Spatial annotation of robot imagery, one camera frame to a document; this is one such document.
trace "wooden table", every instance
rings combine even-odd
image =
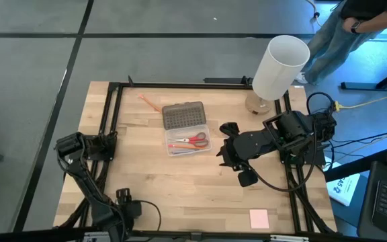
[[[91,82],[79,125],[80,132],[98,133],[107,88],[108,82]],[[219,166],[222,157],[216,157],[225,138],[219,131],[221,124],[237,122],[241,132],[261,130],[264,128],[262,121],[276,115],[273,102],[267,115],[249,113],[245,108],[245,98],[249,92],[228,89],[124,88],[117,125],[118,143],[105,193],[115,200],[117,189],[130,188],[133,199],[154,202],[161,209],[162,231],[293,233],[287,192],[277,192],[261,182],[242,188],[237,173],[229,167]],[[212,150],[197,155],[169,157],[165,148],[162,116],[138,98],[139,93],[158,106],[203,102]],[[289,94],[292,109],[306,114],[304,88],[292,86]],[[281,103],[282,110],[285,110],[284,102]],[[284,166],[280,163],[277,151],[252,160],[251,165],[268,182],[281,188],[287,187]],[[307,173],[309,167],[304,166],[304,173]],[[323,174],[314,168],[306,185],[311,204],[326,224],[336,231]],[[54,225],[66,221],[82,199],[80,189],[67,176]],[[157,211],[148,204],[142,207],[143,215],[136,219],[134,229],[156,230]],[[249,210],[255,208],[268,210],[269,229],[250,228]],[[299,201],[298,212],[301,226],[306,230]]]

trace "clear plastic container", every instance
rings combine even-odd
[[[198,140],[197,146],[191,143],[180,141],[179,139],[189,139],[194,137],[202,138]],[[189,155],[198,152],[209,151],[212,149],[212,142],[210,140],[210,131],[207,125],[197,125],[187,128],[175,128],[165,131],[165,144],[167,146],[167,153],[169,156]]]

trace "white cylinder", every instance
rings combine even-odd
[[[299,38],[287,35],[273,38],[253,78],[253,91],[265,100],[279,99],[309,58],[310,50]]]

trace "pink sticky note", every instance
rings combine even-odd
[[[266,209],[250,209],[250,227],[252,229],[269,229]]]

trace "lamp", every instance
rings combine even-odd
[[[246,98],[246,108],[254,114],[270,111],[270,101],[288,90],[296,75],[310,58],[307,44],[287,35],[271,39],[253,78],[253,92]]]

